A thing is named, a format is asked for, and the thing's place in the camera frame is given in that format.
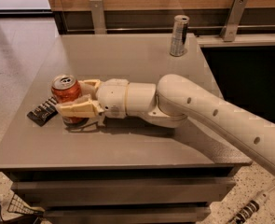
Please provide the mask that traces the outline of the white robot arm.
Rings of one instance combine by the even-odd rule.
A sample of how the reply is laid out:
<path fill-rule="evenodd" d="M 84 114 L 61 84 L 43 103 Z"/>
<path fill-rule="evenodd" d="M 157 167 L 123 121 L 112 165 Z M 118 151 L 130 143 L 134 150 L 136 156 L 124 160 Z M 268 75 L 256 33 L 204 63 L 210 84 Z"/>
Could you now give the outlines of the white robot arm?
<path fill-rule="evenodd" d="M 177 128 L 192 118 L 218 133 L 231 145 L 275 176 L 275 124 L 204 90 L 174 74 L 158 84 L 113 78 L 76 80 L 57 77 L 52 86 L 65 91 L 77 85 L 82 95 L 56 108 L 68 118 L 138 117 L 161 127 Z"/>

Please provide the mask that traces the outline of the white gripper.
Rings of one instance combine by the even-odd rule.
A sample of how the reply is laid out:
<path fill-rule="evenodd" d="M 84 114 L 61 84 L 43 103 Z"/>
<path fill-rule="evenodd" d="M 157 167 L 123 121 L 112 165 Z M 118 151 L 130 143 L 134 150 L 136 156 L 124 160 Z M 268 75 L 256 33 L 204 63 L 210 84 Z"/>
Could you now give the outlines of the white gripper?
<path fill-rule="evenodd" d="M 56 110 L 69 118 L 95 118 L 104 111 L 108 118 L 124 119 L 129 81 L 113 78 L 101 83 L 99 79 L 79 80 L 83 96 L 73 102 L 56 104 Z"/>

